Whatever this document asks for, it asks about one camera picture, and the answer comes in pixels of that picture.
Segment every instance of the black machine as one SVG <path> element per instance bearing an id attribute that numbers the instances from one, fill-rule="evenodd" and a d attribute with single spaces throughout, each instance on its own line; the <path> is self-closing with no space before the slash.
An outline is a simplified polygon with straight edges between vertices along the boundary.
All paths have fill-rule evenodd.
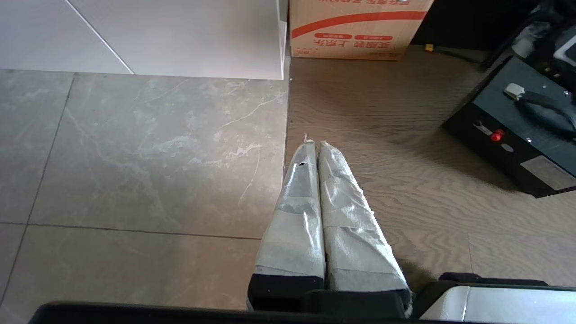
<path id="1" fill-rule="evenodd" d="M 540 198 L 576 189 L 575 120 L 571 92 L 511 57 L 443 127 Z"/>

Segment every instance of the white wall panel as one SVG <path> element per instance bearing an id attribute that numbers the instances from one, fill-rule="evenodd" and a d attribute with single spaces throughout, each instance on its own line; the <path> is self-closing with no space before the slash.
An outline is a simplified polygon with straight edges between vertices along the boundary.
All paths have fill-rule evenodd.
<path id="1" fill-rule="evenodd" d="M 281 79 L 278 0 L 71 0 L 136 74 Z"/>
<path id="2" fill-rule="evenodd" d="M 128 73 L 64 0 L 0 1 L 0 69 Z"/>

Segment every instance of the gray marble floor tile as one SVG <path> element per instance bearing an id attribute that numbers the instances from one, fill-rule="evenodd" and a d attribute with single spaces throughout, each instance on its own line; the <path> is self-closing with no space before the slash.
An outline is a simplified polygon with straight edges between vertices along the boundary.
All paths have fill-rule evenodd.
<path id="1" fill-rule="evenodd" d="M 0 70 L 0 221 L 28 220 L 72 77 Z"/>
<path id="2" fill-rule="evenodd" d="M 288 81 L 76 76 L 31 222 L 260 238 Z"/>
<path id="3" fill-rule="evenodd" d="M 260 242 L 31 225 L 0 323 L 55 301 L 245 309 Z"/>
<path id="4" fill-rule="evenodd" d="M 0 224 L 0 296 L 4 293 L 25 225 Z"/>

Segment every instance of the red button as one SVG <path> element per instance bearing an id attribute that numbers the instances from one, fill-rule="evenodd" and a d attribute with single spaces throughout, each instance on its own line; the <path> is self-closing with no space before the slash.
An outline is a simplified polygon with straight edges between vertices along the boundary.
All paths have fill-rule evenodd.
<path id="1" fill-rule="evenodd" d="M 504 136 L 504 131 L 499 129 L 493 132 L 492 135 L 490 135 L 490 139 L 492 140 L 492 142 L 499 142 L 502 140 L 502 136 Z"/>

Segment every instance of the wood grain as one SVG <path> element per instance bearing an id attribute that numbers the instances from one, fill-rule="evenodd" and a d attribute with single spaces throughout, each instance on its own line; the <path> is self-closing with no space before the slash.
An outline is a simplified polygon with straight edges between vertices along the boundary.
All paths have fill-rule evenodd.
<path id="1" fill-rule="evenodd" d="M 384 228 L 382 231 L 414 292 L 446 271 L 472 271 L 466 233 Z"/>
<path id="2" fill-rule="evenodd" d="M 481 276 L 576 286 L 574 239 L 471 233 L 470 250 L 472 269 Z"/>
<path id="3" fill-rule="evenodd" d="M 521 193 L 440 129 L 486 76 L 473 65 L 411 47 L 399 62 L 293 58 L 290 75 L 287 160 L 305 134 L 335 145 L 387 233 L 571 239 L 576 232 L 576 193 L 541 199 Z M 403 237 L 409 244 L 398 244 L 409 248 L 402 253 L 409 256 L 412 248 L 410 260 L 424 270 L 462 269 L 461 261 L 447 259 L 440 271 L 418 252 L 448 255 L 453 246 L 426 246 L 420 234 Z M 505 245 L 498 249 L 508 253 Z"/>

